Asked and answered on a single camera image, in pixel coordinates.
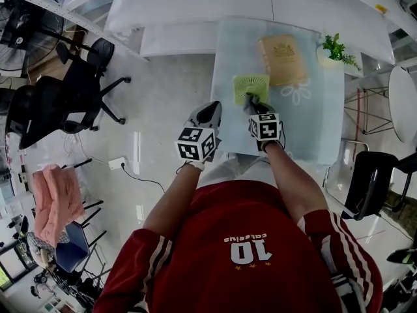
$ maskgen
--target green plant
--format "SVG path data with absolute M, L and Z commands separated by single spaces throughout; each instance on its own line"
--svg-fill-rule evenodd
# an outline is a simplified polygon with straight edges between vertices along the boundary
M 353 55 L 343 54 L 346 47 L 344 44 L 339 44 L 338 40 L 339 34 L 334 35 L 334 38 L 332 38 L 330 35 L 325 36 L 323 49 L 327 49 L 330 51 L 329 58 L 333 60 L 341 60 L 344 64 L 355 66 L 358 70 L 360 70 L 358 64 L 356 64 Z

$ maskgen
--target tiled floor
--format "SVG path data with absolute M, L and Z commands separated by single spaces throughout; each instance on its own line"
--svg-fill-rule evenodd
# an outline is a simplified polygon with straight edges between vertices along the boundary
M 117 52 L 102 85 L 122 76 L 132 77 L 132 83 L 120 84 L 106 97 L 108 106 L 117 115 L 126 118 L 126 125 L 121 126 L 107 115 L 100 114 L 100 130 L 82 132 L 76 137 L 76 143 L 65 138 L 64 134 L 61 136 L 60 132 L 54 132 L 39 142 L 37 148 L 27 150 L 31 170 L 52 162 L 71 164 L 84 160 L 82 143 L 85 153 L 104 162 L 126 157 L 129 161 L 127 170 L 132 173 L 134 132 L 140 132 L 140 177 L 158 181 L 167 188 L 175 170 L 181 165 L 173 141 L 188 114 L 209 101 L 213 66 L 213 55 L 154 57 L 145 63 Z M 379 102 L 376 102 L 375 108 L 384 110 Z M 355 126 L 345 119 L 343 136 L 352 138 L 354 132 Z M 360 136 L 359 139 L 368 142 L 372 150 L 387 151 L 400 158 L 413 152 L 392 131 L 368 138 Z M 322 185 L 324 169 L 317 170 L 311 164 L 301 165 Z M 88 235 L 92 238 L 102 230 L 108 231 L 100 241 L 100 249 L 108 265 L 111 265 L 122 244 L 132 231 L 141 226 L 141 221 L 158 201 L 162 191 L 157 185 L 135 181 L 122 170 L 111 171 L 97 161 L 84 166 L 81 172 L 81 181 L 89 192 L 96 199 L 105 201 L 102 211 L 91 222 Z M 403 180 L 402 175 L 395 173 L 395 191 L 402 189 Z M 340 186 L 338 193 L 343 194 L 343 189 L 348 186 Z M 416 185 L 411 185 L 409 194 L 417 196 Z M 336 212 L 340 211 L 331 199 L 329 206 Z M 404 267 L 386 261 L 393 250 L 410 244 L 400 231 L 375 216 L 348 223 L 359 243 L 377 262 L 385 283 L 406 271 Z

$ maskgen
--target book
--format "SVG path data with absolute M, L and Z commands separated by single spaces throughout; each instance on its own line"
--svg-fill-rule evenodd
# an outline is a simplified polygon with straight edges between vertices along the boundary
M 303 83 L 307 80 L 304 59 L 292 35 L 267 36 L 259 40 L 270 85 Z

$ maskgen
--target table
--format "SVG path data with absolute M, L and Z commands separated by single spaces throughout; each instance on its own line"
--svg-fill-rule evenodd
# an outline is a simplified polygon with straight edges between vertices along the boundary
M 388 82 L 391 120 L 403 143 L 417 140 L 417 90 L 411 75 L 402 67 L 391 71 Z
M 316 49 L 320 34 L 276 22 L 226 18 L 219 24 L 211 100 L 223 105 L 219 150 L 259 155 L 248 132 L 248 116 L 233 102 L 233 76 L 265 73 L 257 41 L 267 35 L 292 34 L 304 57 L 309 80 L 295 87 L 271 87 L 270 104 L 283 121 L 286 151 L 295 160 L 332 165 L 339 152 L 343 122 L 343 67 L 324 69 Z

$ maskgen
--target pink towel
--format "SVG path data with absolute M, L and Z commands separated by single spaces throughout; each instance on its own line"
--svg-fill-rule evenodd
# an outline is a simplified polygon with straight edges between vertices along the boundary
M 35 235 L 56 247 L 64 227 L 85 214 L 74 167 L 46 166 L 33 174 Z

